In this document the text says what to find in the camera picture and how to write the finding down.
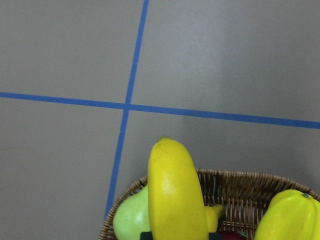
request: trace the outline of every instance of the fruit basket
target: fruit basket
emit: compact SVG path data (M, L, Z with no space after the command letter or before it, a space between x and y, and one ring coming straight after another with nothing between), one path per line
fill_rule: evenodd
M320 201L320 195L307 186L274 174L202 168L198 168L197 173L204 204L225 206L226 214L219 224L219 230L244 232L248 240L254 239L258 223L275 194L296 189ZM117 239L113 230L117 208L129 196L138 193L147 182L147 176L141 177L117 198L104 221L99 240Z

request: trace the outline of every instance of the fruit stem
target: fruit stem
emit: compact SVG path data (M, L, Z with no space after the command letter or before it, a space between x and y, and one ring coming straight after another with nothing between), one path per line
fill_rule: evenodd
M157 140L157 142L159 142L159 141L162 140L162 139L172 139L172 138L169 137L169 136L164 135L164 136L159 137L158 140Z
M240 234L241 236L247 238L247 234L243 231L238 231L238 234Z
M304 194L303 194L303 196L304 196L305 198L307 198L307 199L309 199L309 198L310 198L310 196L309 196L309 194L308 194L308 193L304 193Z

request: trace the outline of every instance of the red fruit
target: red fruit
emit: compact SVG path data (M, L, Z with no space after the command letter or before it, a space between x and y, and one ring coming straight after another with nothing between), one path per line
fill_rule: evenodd
M246 240L247 235L242 231L220 231L223 240Z

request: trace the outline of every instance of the gray floor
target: gray floor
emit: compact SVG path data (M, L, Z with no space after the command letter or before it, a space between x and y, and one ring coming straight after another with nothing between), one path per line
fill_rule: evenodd
M273 173L320 193L320 2L150 0L136 48L147 3L0 2L1 240L97 239L107 199L147 174L162 135L199 168Z

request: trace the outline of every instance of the yellow banana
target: yellow banana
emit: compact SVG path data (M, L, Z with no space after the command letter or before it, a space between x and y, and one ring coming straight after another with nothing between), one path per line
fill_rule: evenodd
M162 137L148 163L148 211L154 240L208 240L205 205L187 149Z
M205 206L206 222L209 233L216 233L218 229L219 219L226 214L226 209L223 205L217 204L214 206Z

